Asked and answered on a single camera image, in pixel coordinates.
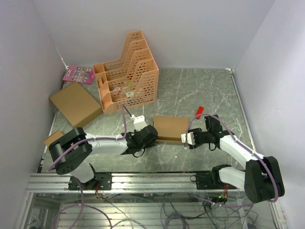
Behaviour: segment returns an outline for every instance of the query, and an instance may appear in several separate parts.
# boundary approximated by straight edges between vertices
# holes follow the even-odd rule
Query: table
[[[82,86],[99,101],[96,81]],[[232,72],[225,69],[161,69],[157,102],[131,108],[136,116],[145,115],[147,124],[153,124],[153,115],[194,117],[199,106],[205,113],[217,114],[246,145],[252,147],[251,137],[239,100]],[[132,120],[126,116],[127,130],[133,131]],[[191,126],[205,129],[204,119],[195,120]],[[72,130],[72,125],[57,111],[51,133],[60,130],[64,134]],[[95,135],[116,135],[123,133],[122,113],[102,114],[84,127],[85,132]],[[210,170],[222,164],[242,167],[226,152],[208,146],[194,150],[184,149],[182,144],[158,142],[140,158],[132,155],[92,155],[86,162],[97,172],[174,172]],[[52,159],[45,149],[41,172],[47,172]]]

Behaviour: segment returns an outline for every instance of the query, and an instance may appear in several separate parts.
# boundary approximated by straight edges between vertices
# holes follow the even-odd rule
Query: wall
[[[234,68],[274,0],[33,0],[67,64],[120,57],[143,30],[159,67]]]
[[[13,228],[48,135],[64,66],[28,0],[0,1],[0,222]]]
[[[304,227],[305,2],[276,0],[235,71],[257,150],[275,156],[290,228]]]

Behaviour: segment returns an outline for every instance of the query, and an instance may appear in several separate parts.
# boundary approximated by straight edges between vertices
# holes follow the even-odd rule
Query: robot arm
[[[56,173],[59,175],[71,174],[80,180],[84,189],[93,189],[98,181],[97,173],[92,165],[85,162],[85,158],[94,154],[128,155],[135,154],[141,150],[152,147],[158,137],[157,130],[147,125],[144,116],[132,116],[135,131],[128,132],[122,139],[123,134],[117,136],[98,136],[85,133],[77,127],[49,146],[50,154],[55,161],[70,146],[84,140],[56,164]]]
[[[231,184],[244,190],[253,203],[274,198],[275,191],[271,179],[259,160],[237,143],[239,140],[236,136],[233,140],[228,131],[223,130],[218,120],[207,116],[205,117],[205,124],[206,132],[203,132],[200,128],[189,130],[189,148],[194,149],[203,144],[209,144],[210,150],[213,151],[216,148],[224,150],[244,168],[244,171],[240,171],[230,165],[214,167],[212,169],[214,182]],[[185,134],[181,135],[181,138],[182,142],[185,143]],[[277,160],[272,156],[265,157],[257,152],[254,153],[267,164],[276,182],[279,197],[283,196],[285,189]]]

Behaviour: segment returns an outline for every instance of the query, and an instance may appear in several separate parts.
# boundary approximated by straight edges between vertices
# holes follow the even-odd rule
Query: plastic organizer
[[[120,59],[93,66],[105,114],[156,102],[159,69],[141,31],[130,32]]]

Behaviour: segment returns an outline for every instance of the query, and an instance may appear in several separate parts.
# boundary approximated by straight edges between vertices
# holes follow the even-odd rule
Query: small cardboard box
[[[60,130],[57,130],[53,134],[51,134],[49,137],[47,137],[43,142],[46,144],[47,147],[51,145],[53,142],[55,142],[57,139],[63,136],[63,133]]]
[[[153,127],[158,131],[158,140],[181,143],[181,134],[185,134],[189,118],[155,115]]]
[[[101,105],[78,83],[51,95],[50,100],[74,127],[84,127],[102,113]]]

